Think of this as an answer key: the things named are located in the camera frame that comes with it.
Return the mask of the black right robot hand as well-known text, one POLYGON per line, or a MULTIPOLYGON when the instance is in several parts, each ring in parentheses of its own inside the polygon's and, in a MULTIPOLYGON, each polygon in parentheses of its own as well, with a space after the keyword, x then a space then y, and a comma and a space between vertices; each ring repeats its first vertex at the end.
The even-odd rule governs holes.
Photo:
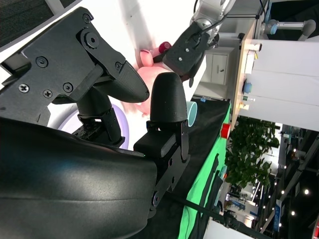
POLYGON ((188 161, 178 74, 149 90, 79 7, 3 61, 0 236, 124 239, 188 161))

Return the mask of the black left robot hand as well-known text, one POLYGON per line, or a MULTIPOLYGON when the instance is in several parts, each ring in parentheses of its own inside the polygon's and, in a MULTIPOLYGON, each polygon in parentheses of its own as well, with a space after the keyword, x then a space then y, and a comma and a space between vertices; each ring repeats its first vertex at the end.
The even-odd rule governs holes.
POLYGON ((205 52, 219 41, 219 34, 209 38, 208 33, 201 33, 201 28, 193 22, 168 49, 153 58, 155 63, 163 63, 181 80, 191 80, 199 70, 205 52))

